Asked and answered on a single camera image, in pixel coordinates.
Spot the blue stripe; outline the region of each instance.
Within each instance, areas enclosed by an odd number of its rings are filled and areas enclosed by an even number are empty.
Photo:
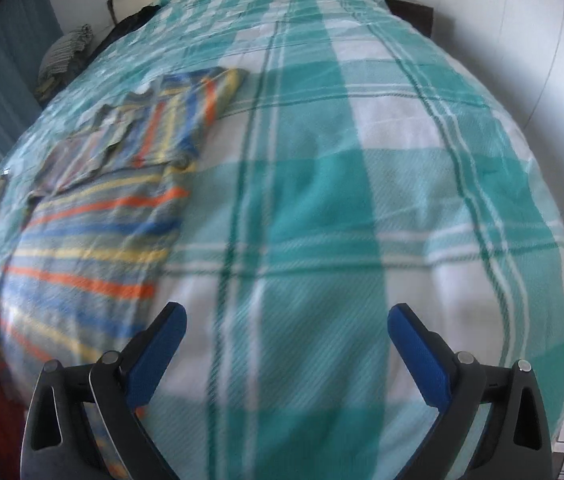
[[[197,114],[197,92],[193,89],[187,91],[187,98],[185,100],[185,110],[187,114],[186,126],[183,131],[182,138],[179,140],[178,147],[198,156],[197,149],[193,145],[193,134],[199,124],[196,124],[195,115]]]
[[[149,104],[134,110],[134,122],[122,141],[122,149],[116,155],[117,162],[114,164],[115,168],[125,168],[129,161],[136,155],[139,146],[142,145],[141,139],[146,131],[152,113],[153,106]]]
[[[190,85],[193,74],[193,72],[166,74],[162,80],[162,88],[159,91],[164,92],[165,90],[172,90],[175,88],[182,88],[185,90],[186,87]]]
[[[132,337],[140,332],[140,330],[145,329],[145,326],[142,324],[122,325],[116,322],[116,316],[102,318],[82,311],[80,307],[91,308],[98,302],[90,292],[79,292],[80,297],[78,299],[80,301],[67,303],[66,298],[62,297],[60,294],[48,294],[49,290],[43,290],[40,287],[40,283],[49,286],[61,286],[54,285],[53,283],[40,282],[40,280],[27,278],[26,276],[20,276],[18,274],[7,273],[4,285],[2,286],[2,304],[7,308],[9,304],[18,307],[18,309],[22,311],[22,314],[33,320],[36,320],[36,317],[31,314],[39,315],[44,311],[54,310],[62,314],[66,318],[67,323],[76,322],[80,326],[94,328],[104,332],[106,335],[116,338]],[[23,305],[28,306],[31,310],[25,310],[22,308]]]
[[[136,222],[132,224],[77,224],[56,229],[27,228],[20,240],[27,241],[48,236],[79,236],[87,234],[112,234],[126,236],[164,236],[179,229],[182,220],[174,218],[167,222]]]

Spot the teal curtain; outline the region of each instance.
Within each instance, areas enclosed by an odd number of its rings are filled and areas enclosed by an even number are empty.
[[[0,3],[0,161],[40,115],[33,96],[40,62],[62,36],[49,0]]]

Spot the screw head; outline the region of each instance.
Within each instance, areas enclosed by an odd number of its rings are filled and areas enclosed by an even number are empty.
[[[523,372],[530,372],[532,370],[530,363],[525,359],[520,359],[519,361],[517,361],[517,366],[519,366],[520,370]]]
[[[57,370],[57,365],[59,364],[60,362],[57,359],[51,359],[50,361],[44,363],[43,369],[45,372],[55,372]]]
[[[109,350],[108,352],[104,352],[100,360],[105,365],[111,365],[118,360],[118,357],[120,357],[120,352],[116,352],[115,350]]]
[[[475,361],[475,357],[470,352],[461,351],[457,352],[457,361],[464,365],[470,365]]]

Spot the bed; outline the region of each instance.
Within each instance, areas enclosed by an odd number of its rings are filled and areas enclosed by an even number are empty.
[[[488,91],[383,0],[153,3],[0,165],[0,352],[21,395],[46,357],[122,348],[177,301],[187,335],[142,420],[181,478],[393,478],[436,416],[386,334],[406,302],[455,351],[529,360],[555,437],[564,227]],[[44,289],[44,261],[22,247],[49,153],[129,92],[213,67],[245,75],[182,177],[175,235],[156,235],[166,256],[147,301],[55,301],[73,282]],[[14,266],[29,272],[9,277]]]

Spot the wrinkled blanket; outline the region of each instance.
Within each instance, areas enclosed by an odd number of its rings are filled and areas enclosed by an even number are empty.
[[[4,162],[0,262],[44,157],[94,109],[163,73],[248,70],[209,131],[152,306],[188,314],[144,419],[178,475],[393,478],[436,415],[386,334],[402,301],[484,364],[528,359],[555,434],[564,227],[506,111],[382,0],[156,4]]]

